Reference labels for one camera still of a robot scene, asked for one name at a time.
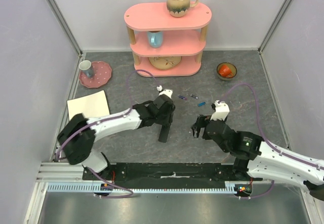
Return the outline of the black remote control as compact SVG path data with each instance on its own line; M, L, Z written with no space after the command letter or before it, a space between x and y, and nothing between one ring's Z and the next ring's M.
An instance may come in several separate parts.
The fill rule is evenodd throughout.
M171 124L166 124L161 126L160 134L158 137L158 141L162 143L166 143L170 131Z

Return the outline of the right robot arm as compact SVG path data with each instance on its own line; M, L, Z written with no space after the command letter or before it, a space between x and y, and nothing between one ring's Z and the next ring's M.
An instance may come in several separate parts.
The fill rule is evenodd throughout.
M191 126L193 137L212 140L235 158L233 177L269 179L297 186L323 200L323 160L280 147L247 131L235 131L224 120L199 115Z

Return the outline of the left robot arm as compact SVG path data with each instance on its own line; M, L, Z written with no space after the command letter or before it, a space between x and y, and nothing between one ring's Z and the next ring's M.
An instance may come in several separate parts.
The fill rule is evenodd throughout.
M154 101L135 104L122 112L103 117L73 116L57 136L60 151L70 165L91 168L96 177L106 180L111 175L110 162L103 153L93 150L96 141L128 130L161 125L158 141L167 142L175 105L173 91L162 90Z

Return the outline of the beige floral plate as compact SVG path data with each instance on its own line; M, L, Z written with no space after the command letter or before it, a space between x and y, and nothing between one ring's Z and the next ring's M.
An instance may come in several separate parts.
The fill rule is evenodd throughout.
M181 56L149 57L151 65L159 70L168 70L181 62Z

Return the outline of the orange cup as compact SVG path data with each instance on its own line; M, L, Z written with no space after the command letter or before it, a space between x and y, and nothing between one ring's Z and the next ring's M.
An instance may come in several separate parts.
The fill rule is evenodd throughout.
M220 76L222 76L224 78L232 78L233 77L233 73L232 73L230 67L228 67L226 64L223 64L218 69L218 73L219 73Z

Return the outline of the brown patterned bowl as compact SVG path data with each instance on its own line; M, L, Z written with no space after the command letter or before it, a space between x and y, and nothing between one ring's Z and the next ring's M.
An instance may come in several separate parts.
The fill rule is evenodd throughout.
M233 73L233 77L232 78L224 78L222 76L219 75L218 73L218 69L223 65L223 64L226 64L228 67L230 67L232 73ZM237 68L235 65L231 64L231 63L228 63L228 62L223 62L223 63L220 63L217 68L216 68L216 74L217 76L219 77L219 79L223 80L223 81L229 81L229 80L232 80L233 78L235 78L235 76L237 75Z

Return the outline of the pink three-tier shelf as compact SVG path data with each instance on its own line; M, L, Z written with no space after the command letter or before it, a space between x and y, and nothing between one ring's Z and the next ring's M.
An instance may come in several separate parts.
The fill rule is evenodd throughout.
M128 8L124 14L134 68L143 77L185 77L196 74L206 46L208 24L212 11L205 4L197 4L180 18L168 13L166 3L140 3ZM149 45L147 32L163 32L159 48ZM162 70L154 67L151 57L181 57L176 66Z

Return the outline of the cream square plate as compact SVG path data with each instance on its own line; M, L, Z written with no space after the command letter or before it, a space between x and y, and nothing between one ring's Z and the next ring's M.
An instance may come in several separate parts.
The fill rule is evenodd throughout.
M83 114L85 118L102 117L110 114L106 94L103 90L68 100L67 107L69 120L77 114Z

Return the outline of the pink dotted plate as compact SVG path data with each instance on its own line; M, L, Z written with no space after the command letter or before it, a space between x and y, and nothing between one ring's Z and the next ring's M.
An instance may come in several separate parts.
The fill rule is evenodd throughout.
M83 72L79 72L79 82L90 89L99 88L105 85L112 76L112 68L104 61L93 61L92 67L94 76L89 78Z

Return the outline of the light blue mug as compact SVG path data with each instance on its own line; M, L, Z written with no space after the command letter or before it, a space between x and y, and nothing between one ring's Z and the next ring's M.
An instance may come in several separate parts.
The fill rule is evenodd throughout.
M147 32L148 43L153 48L159 48L163 43L162 31L148 31Z

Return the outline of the grey white mug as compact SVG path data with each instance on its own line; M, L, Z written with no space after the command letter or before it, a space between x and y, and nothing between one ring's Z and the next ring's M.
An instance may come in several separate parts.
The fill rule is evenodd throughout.
M79 63L79 70L84 73L88 78L92 78L94 76L94 70L91 61L84 60Z

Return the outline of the beige ceramic mug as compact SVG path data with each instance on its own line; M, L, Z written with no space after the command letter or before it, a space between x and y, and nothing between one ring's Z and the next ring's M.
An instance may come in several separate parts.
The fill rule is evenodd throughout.
M167 0L167 10L173 17L185 16L190 8L195 7L199 0Z

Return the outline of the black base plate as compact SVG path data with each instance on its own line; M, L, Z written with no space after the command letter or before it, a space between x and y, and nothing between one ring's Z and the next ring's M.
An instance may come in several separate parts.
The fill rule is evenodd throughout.
M220 188L226 181L247 181L234 173L232 164L221 163L116 163L98 173L118 186L135 188Z

